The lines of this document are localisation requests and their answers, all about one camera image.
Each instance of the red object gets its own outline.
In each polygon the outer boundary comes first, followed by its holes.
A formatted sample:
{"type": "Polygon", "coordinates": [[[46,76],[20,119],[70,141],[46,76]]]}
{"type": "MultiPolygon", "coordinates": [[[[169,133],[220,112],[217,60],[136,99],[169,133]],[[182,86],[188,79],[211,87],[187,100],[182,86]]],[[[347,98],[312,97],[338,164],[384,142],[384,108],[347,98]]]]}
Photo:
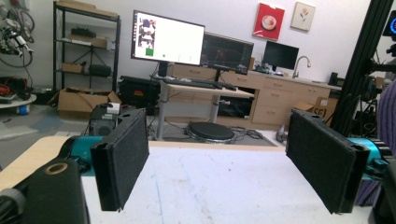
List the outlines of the red object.
{"type": "Polygon", "coordinates": [[[253,35],[278,40],[284,14],[285,10],[282,8],[270,7],[260,3],[253,35]]]}

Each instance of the standing desk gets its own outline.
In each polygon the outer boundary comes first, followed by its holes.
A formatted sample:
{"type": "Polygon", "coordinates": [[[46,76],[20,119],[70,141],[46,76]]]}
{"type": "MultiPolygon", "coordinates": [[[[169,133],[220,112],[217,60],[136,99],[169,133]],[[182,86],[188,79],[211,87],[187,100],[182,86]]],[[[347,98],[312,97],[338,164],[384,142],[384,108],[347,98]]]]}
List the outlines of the standing desk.
{"type": "Polygon", "coordinates": [[[180,86],[161,83],[160,93],[160,114],[158,117],[158,127],[156,140],[163,140],[163,124],[165,117],[194,117],[194,118],[210,118],[210,122],[216,123],[219,111],[220,96],[231,96],[240,98],[254,97],[254,94],[245,91],[230,91],[225,88],[222,90],[197,88],[190,86],[180,86]],[[212,95],[212,104],[189,104],[181,102],[169,102],[169,91],[194,92],[212,95]]]}

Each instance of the cabinet drawer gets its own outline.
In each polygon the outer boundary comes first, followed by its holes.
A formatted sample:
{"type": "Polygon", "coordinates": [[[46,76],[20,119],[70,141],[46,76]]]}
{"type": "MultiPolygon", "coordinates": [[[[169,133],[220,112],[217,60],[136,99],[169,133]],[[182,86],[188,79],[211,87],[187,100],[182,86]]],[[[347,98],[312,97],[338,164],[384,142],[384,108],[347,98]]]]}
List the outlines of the cabinet drawer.
{"type": "Polygon", "coordinates": [[[214,79],[216,77],[216,70],[205,67],[196,67],[182,64],[174,64],[168,67],[168,76],[199,78],[199,79],[214,79]]]}
{"type": "Polygon", "coordinates": [[[221,74],[219,81],[231,83],[237,87],[245,87],[251,89],[260,89],[264,78],[254,75],[239,75],[234,73],[225,72],[221,74]]]}
{"type": "Polygon", "coordinates": [[[257,105],[269,105],[288,108],[290,104],[290,91],[265,88],[260,90],[257,105]]]}
{"type": "Polygon", "coordinates": [[[276,125],[289,124],[290,114],[290,110],[286,108],[256,105],[252,122],[276,125]]]}
{"type": "Polygon", "coordinates": [[[330,93],[330,89],[328,88],[299,84],[299,83],[294,84],[293,91],[299,93],[306,93],[306,94],[315,94],[317,96],[323,96],[323,97],[328,97],[330,93]]]}
{"type": "Polygon", "coordinates": [[[284,91],[292,91],[293,83],[277,78],[266,77],[264,80],[264,87],[284,90],[284,91]]]}

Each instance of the table surface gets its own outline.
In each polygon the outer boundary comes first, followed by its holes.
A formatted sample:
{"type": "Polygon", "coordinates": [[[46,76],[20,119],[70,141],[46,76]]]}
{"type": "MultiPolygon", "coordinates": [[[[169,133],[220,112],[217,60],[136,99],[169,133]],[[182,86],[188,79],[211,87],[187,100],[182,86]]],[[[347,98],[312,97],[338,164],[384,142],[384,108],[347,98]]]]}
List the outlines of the table surface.
{"type": "MultiPolygon", "coordinates": [[[[0,173],[0,190],[55,157],[66,139],[32,145],[0,173]]],[[[371,211],[331,215],[283,147],[156,141],[149,151],[119,213],[102,212],[95,178],[82,177],[91,223],[367,223],[371,211]]]]}
{"type": "Polygon", "coordinates": [[[212,95],[220,95],[220,96],[233,96],[233,97],[241,97],[241,98],[249,98],[254,97],[254,94],[245,92],[245,91],[230,91],[225,88],[222,90],[218,89],[206,89],[206,88],[198,88],[198,87],[191,87],[191,86],[182,86],[182,85],[173,85],[161,82],[163,85],[168,86],[170,90],[174,91],[192,91],[192,92],[200,92],[200,93],[207,93],[212,95]]]}

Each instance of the monitor screen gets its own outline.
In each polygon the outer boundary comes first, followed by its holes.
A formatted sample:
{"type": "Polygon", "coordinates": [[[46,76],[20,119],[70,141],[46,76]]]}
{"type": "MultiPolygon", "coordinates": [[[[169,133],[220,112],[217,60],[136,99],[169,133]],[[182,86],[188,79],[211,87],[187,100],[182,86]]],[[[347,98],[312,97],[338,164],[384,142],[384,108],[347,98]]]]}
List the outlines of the monitor screen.
{"type": "Polygon", "coordinates": [[[201,65],[247,74],[253,43],[205,32],[201,65]]]}
{"type": "Polygon", "coordinates": [[[131,58],[199,65],[205,27],[134,10],[131,58]]]}
{"type": "Polygon", "coordinates": [[[262,63],[272,65],[275,72],[277,67],[293,70],[297,61],[298,48],[267,41],[262,63]]]}

